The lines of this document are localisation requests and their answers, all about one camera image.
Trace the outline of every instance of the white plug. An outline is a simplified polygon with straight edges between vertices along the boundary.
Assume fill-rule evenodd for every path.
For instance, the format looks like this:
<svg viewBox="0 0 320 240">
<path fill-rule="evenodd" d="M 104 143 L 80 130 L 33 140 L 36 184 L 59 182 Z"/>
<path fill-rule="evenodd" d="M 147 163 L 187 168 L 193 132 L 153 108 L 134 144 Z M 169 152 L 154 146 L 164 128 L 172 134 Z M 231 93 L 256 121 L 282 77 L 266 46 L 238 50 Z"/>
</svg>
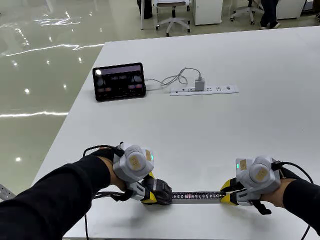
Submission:
<svg viewBox="0 0 320 240">
<path fill-rule="evenodd" d="M 194 83 L 194 90 L 196 92 L 201 92 L 205 90 L 205 79 L 201 76 Z"/>
</svg>

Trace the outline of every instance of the shiny floor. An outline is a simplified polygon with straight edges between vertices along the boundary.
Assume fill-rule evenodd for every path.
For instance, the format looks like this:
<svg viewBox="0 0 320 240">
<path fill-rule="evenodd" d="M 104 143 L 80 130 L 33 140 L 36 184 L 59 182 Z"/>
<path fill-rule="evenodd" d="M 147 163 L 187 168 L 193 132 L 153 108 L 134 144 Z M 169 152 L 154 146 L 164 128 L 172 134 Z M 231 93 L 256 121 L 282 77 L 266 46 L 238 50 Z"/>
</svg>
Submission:
<svg viewBox="0 0 320 240">
<path fill-rule="evenodd" d="M 191 23 L 191 34 L 259 28 L 248 16 L 230 22 L 235 7 L 225 0 L 222 23 Z M 17 194 L 32 183 L 104 42 L 159 38 L 165 30 L 155 31 L 153 19 L 140 30 L 136 0 L 1 0 L 0 13 L 0 184 Z M 162 10 L 160 18 L 170 14 Z M 177 14 L 192 18 L 185 8 Z M 314 16 L 281 23 L 318 24 Z M 186 34 L 177 26 L 171 36 Z"/>
</svg>

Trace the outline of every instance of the socket outlet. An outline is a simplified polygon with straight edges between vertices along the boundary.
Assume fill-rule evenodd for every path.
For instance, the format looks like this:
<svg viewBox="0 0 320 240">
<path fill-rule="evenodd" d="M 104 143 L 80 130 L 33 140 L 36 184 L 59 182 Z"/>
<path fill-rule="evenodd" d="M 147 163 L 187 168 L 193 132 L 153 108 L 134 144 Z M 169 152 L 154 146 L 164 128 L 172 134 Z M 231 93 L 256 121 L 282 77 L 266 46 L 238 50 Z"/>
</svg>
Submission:
<svg viewBox="0 0 320 240">
<path fill-rule="evenodd" d="M 239 90 L 236 85 L 207 86 L 204 91 L 195 91 L 194 87 L 171 89 L 170 96 L 210 95 L 210 94 L 235 94 Z"/>
</svg>

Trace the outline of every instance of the white cabinet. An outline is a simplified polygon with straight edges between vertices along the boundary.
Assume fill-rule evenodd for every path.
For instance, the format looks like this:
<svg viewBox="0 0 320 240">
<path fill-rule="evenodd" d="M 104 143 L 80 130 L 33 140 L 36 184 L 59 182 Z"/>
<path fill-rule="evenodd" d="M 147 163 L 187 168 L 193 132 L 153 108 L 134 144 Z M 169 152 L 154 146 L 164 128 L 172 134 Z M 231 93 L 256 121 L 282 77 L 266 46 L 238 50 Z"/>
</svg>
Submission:
<svg viewBox="0 0 320 240">
<path fill-rule="evenodd" d="M 276 6 L 277 19 L 295 19 L 299 18 L 305 0 L 279 0 Z"/>
<path fill-rule="evenodd" d="M 192 11 L 195 25 L 221 23 L 223 0 L 193 0 Z"/>
</svg>

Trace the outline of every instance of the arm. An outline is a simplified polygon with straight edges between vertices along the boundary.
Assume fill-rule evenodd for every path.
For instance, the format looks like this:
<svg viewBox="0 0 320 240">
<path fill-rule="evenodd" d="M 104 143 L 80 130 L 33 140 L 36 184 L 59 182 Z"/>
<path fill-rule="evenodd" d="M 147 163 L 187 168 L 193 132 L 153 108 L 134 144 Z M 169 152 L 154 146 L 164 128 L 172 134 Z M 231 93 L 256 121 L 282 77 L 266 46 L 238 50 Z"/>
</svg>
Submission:
<svg viewBox="0 0 320 240">
<path fill-rule="evenodd" d="M 261 200 L 287 209 L 320 235 L 320 186 L 302 179 L 285 178 L 281 179 L 280 188 L 273 193 L 263 195 Z"/>
<path fill-rule="evenodd" d="M 0 203 L 0 239 L 61 239 L 109 185 L 125 187 L 107 158 L 88 155 L 66 164 Z"/>
</svg>

